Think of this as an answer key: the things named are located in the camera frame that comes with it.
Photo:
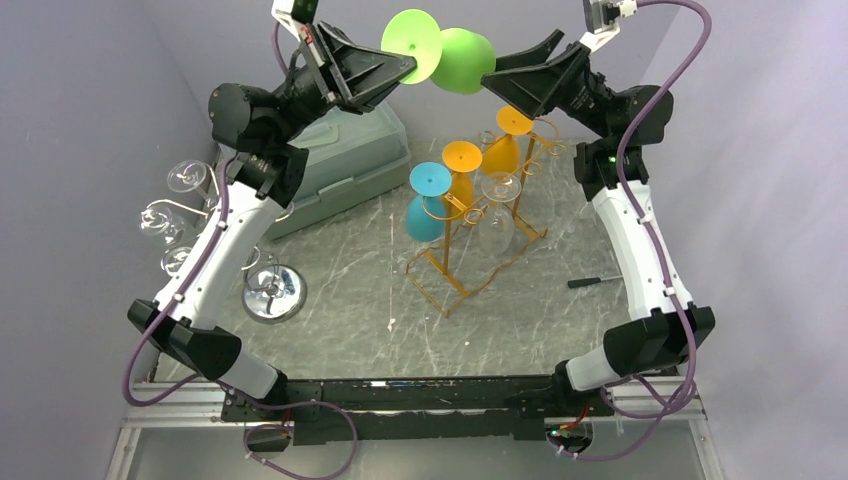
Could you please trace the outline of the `green wine glass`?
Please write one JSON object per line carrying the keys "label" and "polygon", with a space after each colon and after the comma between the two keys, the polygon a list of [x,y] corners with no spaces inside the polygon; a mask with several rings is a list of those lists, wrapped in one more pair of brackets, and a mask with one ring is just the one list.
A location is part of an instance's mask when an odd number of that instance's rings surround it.
{"label": "green wine glass", "polygon": [[479,92],[482,77],[496,69],[495,49],[486,37],[464,28],[443,29],[421,9],[397,13],[383,31],[380,49],[415,59],[416,68],[402,84],[429,80],[455,94]]}

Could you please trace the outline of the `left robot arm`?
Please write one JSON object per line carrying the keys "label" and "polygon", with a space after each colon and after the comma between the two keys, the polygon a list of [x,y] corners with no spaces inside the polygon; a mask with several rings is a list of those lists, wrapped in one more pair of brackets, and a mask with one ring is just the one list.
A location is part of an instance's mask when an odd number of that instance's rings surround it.
{"label": "left robot arm", "polygon": [[264,420],[285,411],[287,376],[218,318],[254,246],[302,184],[308,151],[292,140],[332,109],[371,112],[417,66],[411,56],[355,44],[325,22],[302,27],[299,51],[303,65],[272,91],[224,83],[211,93],[213,139],[235,151],[218,175],[218,205],[176,276],[128,312],[143,344],[248,396]]}

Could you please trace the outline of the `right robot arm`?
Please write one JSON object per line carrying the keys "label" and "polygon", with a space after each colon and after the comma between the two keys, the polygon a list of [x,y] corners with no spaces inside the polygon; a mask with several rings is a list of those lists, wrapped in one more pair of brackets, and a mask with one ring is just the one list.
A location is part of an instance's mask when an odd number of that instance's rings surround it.
{"label": "right robot arm", "polygon": [[537,46],[497,58],[481,84],[530,119],[559,109],[598,136],[577,145],[574,176],[611,241],[630,320],[607,330],[600,346],[556,367],[552,404],[574,415],[588,404],[590,391],[634,374],[694,365],[715,316],[696,305],[673,266],[642,157],[643,147],[664,138],[671,92],[658,85],[609,88],[592,71],[586,45],[574,42],[553,53],[563,36],[556,30]]}

